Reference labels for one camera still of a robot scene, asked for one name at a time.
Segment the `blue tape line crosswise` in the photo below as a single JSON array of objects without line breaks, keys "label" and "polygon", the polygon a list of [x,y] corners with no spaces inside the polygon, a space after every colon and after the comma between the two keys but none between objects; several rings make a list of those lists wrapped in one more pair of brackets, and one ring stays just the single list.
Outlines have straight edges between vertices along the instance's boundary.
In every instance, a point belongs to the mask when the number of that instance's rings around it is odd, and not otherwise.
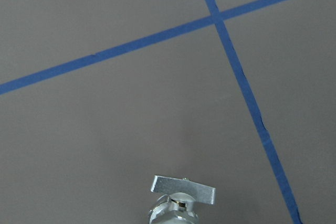
[{"label": "blue tape line crosswise", "polygon": [[[255,0],[249,3],[242,4],[237,7],[233,7],[224,10],[219,13],[221,20],[229,20],[247,13],[254,12],[256,10],[284,2],[287,0]],[[57,66],[53,66],[48,69],[37,71],[35,73],[5,82],[1,84],[1,95],[51,79],[57,76],[132,52],[138,49],[157,44],[159,42],[169,40],[178,37],[183,34],[188,34],[207,26],[215,24],[211,16],[206,16],[200,19],[193,20],[191,22],[181,24],[179,26],[160,31],[125,44],[121,44],[95,54],[77,58],[75,60],[62,63]]]}]

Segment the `silver metal PPR valve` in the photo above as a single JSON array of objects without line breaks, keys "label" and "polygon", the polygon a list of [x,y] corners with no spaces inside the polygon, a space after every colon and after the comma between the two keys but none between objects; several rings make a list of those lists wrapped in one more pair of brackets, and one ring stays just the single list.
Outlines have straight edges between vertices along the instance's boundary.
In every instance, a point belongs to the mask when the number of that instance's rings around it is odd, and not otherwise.
[{"label": "silver metal PPR valve", "polygon": [[148,223],[199,223],[196,203],[213,205],[216,188],[187,178],[155,175],[151,192],[162,194],[150,209]]}]

